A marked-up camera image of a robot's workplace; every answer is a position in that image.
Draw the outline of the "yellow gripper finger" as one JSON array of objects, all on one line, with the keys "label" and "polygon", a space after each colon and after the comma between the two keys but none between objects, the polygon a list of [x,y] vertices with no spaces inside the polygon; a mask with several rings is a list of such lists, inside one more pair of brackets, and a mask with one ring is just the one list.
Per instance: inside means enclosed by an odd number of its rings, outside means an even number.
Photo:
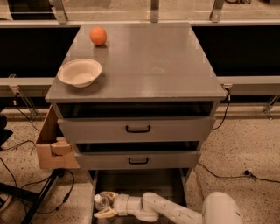
[{"label": "yellow gripper finger", "polygon": [[100,195],[102,197],[108,198],[110,201],[114,201],[118,196],[116,192],[108,192],[108,191],[100,192]]},{"label": "yellow gripper finger", "polygon": [[116,211],[111,206],[104,208],[103,210],[94,214],[94,217],[97,219],[105,219],[105,218],[112,218],[116,216]]}]

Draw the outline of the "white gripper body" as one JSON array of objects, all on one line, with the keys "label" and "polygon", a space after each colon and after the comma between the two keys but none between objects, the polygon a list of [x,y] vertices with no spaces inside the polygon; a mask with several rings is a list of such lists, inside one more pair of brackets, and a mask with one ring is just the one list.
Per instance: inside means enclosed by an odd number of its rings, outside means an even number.
[{"label": "white gripper body", "polygon": [[129,195],[128,194],[118,194],[114,200],[113,208],[115,210],[115,213],[119,216],[126,216],[128,214],[128,200]]}]

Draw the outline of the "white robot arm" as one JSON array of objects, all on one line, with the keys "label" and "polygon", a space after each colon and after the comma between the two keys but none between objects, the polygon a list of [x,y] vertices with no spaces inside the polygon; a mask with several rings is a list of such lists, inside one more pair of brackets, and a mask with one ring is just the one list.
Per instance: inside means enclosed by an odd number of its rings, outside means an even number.
[{"label": "white robot arm", "polygon": [[163,198],[154,192],[141,197],[124,193],[100,192],[94,196],[97,219],[133,215],[154,222],[163,215],[175,224],[243,224],[236,202],[224,192],[212,192],[203,202],[202,213]]}]

